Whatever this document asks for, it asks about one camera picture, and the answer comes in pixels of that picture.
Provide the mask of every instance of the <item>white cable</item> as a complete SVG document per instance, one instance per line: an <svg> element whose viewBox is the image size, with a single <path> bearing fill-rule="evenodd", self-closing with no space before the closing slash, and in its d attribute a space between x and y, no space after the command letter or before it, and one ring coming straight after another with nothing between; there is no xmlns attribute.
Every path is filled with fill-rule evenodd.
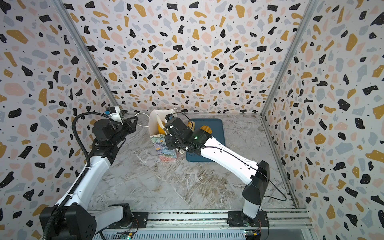
<svg viewBox="0 0 384 240"><path fill-rule="evenodd" d="M135 116L137 116L137 115L139 115L139 114L144 114L145 116L147 116L147 117L149 118L149 116L148 116L147 114L145 114L145 113L136 113Z"/></svg>

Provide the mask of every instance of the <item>terrazzo wallpaper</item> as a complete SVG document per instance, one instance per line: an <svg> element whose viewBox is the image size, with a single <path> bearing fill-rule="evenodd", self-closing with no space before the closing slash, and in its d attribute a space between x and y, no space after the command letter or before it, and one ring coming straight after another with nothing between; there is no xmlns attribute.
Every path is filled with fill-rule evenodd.
<svg viewBox="0 0 384 240"><path fill-rule="evenodd" d="M109 102L51 2L0 8L0 239L40 239L40 212L84 165L72 119ZM85 146L94 121L78 121Z"/></svg>
<svg viewBox="0 0 384 240"><path fill-rule="evenodd" d="M265 116L319 239L384 239L383 24L383 1L319 1Z"/></svg>
<svg viewBox="0 0 384 240"><path fill-rule="evenodd" d="M307 0L65 0L126 110L261 111Z"/></svg>

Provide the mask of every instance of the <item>paper bag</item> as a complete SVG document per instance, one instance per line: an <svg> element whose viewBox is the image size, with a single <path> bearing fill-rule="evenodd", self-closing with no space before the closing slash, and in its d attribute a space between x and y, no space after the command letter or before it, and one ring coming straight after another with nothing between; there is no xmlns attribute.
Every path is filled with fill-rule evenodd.
<svg viewBox="0 0 384 240"><path fill-rule="evenodd" d="M174 161L177 159L176 150L169 150L166 145L165 135L159 133L159 128L163 129L163 122L165 122L166 115L177 112L177 109L169 110L152 110L149 115L149 136L156 148L156 152L162 162Z"/></svg>

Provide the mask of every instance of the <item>yellow object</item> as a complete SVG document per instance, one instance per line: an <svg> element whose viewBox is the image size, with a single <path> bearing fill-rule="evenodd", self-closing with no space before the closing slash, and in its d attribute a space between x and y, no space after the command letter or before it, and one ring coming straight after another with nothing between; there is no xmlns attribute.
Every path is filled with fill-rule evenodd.
<svg viewBox="0 0 384 240"><path fill-rule="evenodd" d="M160 125L159 124L157 124L157 129L159 130L159 134L166 134L165 132L164 132L164 129L162 129L161 127L160 127Z"/></svg>
<svg viewBox="0 0 384 240"><path fill-rule="evenodd" d="M210 127L208 127L208 126L202 126L201 129L206 131L209 134L212 134L212 129Z"/></svg>
<svg viewBox="0 0 384 240"><path fill-rule="evenodd" d="M187 127L189 127L192 131L195 131L195 122L188 122Z"/></svg>

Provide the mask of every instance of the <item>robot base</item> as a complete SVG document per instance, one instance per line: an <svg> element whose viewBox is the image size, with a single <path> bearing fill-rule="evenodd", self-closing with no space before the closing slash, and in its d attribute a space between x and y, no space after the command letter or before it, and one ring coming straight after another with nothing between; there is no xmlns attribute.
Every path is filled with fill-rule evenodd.
<svg viewBox="0 0 384 240"><path fill-rule="evenodd" d="M230 227L242 227L248 225L250 227L259 227L260 223L262 227L268 227L269 221L266 216L266 212L259 210L255 218L249 218L242 211L229 211L227 223Z"/></svg>

